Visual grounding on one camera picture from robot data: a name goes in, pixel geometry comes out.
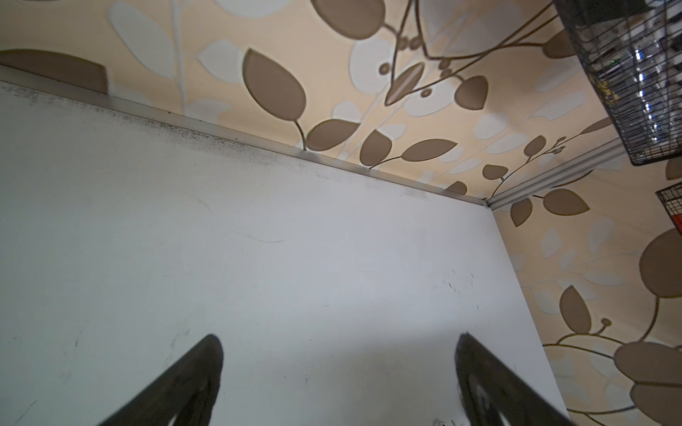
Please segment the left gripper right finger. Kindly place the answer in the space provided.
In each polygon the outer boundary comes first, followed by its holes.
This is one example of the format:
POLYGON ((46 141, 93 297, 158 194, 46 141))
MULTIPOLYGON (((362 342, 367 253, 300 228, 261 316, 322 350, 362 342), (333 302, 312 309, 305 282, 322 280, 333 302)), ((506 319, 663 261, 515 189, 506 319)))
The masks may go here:
POLYGON ((454 361, 461 401, 470 424, 572 424, 473 335, 460 335, 454 361))

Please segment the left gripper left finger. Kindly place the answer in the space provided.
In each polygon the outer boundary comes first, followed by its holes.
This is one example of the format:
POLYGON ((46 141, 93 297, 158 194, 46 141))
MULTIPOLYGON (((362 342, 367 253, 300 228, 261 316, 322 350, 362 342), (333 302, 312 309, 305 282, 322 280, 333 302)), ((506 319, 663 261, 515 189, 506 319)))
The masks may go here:
POLYGON ((208 425, 220 390, 224 352, 206 335, 104 425, 208 425))

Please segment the brass padlock with keys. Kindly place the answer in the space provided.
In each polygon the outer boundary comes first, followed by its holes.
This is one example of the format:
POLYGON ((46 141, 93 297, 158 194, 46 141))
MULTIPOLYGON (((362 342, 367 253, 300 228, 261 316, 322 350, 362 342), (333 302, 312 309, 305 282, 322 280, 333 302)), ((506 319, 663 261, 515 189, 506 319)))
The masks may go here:
POLYGON ((442 420, 442 419, 436 418, 433 421, 433 426, 456 426, 456 423, 452 419, 442 420))

